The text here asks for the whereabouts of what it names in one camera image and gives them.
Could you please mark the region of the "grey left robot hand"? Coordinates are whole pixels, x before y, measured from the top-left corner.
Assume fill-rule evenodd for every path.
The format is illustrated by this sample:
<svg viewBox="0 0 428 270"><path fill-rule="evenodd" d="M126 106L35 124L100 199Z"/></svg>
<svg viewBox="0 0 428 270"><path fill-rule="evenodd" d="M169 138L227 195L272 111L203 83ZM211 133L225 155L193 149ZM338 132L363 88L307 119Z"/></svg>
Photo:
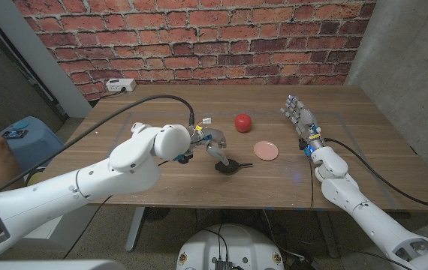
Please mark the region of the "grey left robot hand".
<svg viewBox="0 0 428 270"><path fill-rule="evenodd" d="M229 160L222 151L227 147L227 141L222 131L208 127L190 127L191 144L187 153L192 154L197 146L205 146L206 152L227 166Z"/></svg>

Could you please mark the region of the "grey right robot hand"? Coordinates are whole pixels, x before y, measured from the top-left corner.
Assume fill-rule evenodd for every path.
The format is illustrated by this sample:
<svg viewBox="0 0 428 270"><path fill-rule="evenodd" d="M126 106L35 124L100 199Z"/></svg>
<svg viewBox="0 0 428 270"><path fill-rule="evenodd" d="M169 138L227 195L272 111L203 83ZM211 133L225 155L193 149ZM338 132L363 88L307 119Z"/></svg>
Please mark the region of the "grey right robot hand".
<svg viewBox="0 0 428 270"><path fill-rule="evenodd" d="M285 108L281 108L280 111L295 125L296 132L314 150L324 147L324 139L316 117L298 97L289 95Z"/></svg>

